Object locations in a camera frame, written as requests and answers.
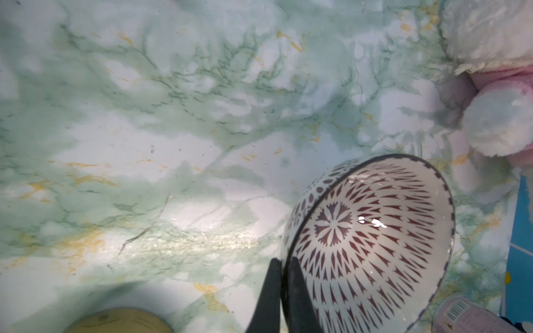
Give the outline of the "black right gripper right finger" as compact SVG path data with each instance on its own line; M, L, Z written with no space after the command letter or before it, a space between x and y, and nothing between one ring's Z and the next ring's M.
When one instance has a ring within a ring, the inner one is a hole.
M289 332L323 332L296 257L287 262L283 276L283 312Z

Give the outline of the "red striped white bowl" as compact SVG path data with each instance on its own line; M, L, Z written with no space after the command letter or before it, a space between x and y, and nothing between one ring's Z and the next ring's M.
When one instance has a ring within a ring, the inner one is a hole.
M416 156L348 160L301 195L283 233L325 332L407 332L437 293L455 234L444 177Z

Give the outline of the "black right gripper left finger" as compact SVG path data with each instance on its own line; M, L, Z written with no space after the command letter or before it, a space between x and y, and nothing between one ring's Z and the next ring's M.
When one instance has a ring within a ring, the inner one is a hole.
M273 258L266 272L258 303L246 333L280 332L281 261Z

